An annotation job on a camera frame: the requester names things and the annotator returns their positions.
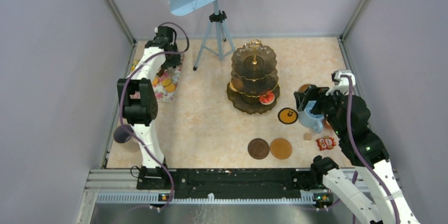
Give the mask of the orange sprinkled donut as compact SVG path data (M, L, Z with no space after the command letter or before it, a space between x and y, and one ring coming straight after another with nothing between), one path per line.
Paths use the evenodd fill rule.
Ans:
M270 105L275 101L275 94L272 91L267 91L259 97L259 102L263 105Z

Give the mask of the round golden bun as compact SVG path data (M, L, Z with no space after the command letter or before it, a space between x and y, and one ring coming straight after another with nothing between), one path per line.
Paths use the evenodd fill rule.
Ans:
M242 79L232 78L229 82L229 87L234 92L242 92L244 83Z

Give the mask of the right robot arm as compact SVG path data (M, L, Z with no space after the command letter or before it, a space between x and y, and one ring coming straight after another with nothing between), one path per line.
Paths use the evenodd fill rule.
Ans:
M383 141L368 126L370 110L366 102L345 90L310 85L294 93L297 110L321 115L339 139L342 153L366 184L367 197L329 157L317 156L311 165L310 182L335 193L362 223L418 223L410 209L391 166Z

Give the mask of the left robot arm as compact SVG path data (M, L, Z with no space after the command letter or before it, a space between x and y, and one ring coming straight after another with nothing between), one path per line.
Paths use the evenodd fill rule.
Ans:
M176 31L166 25L155 30L155 37L135 69L126 78L117 82L119 94L120 118L127 124L122 128L134 137L141 149L142 167L139 178L149 177L157 189L169 183L169 171L164 165L165 156L158 143L155 119L158 113L158 101L153 89L153 80L166 62L167 55L177 55Z

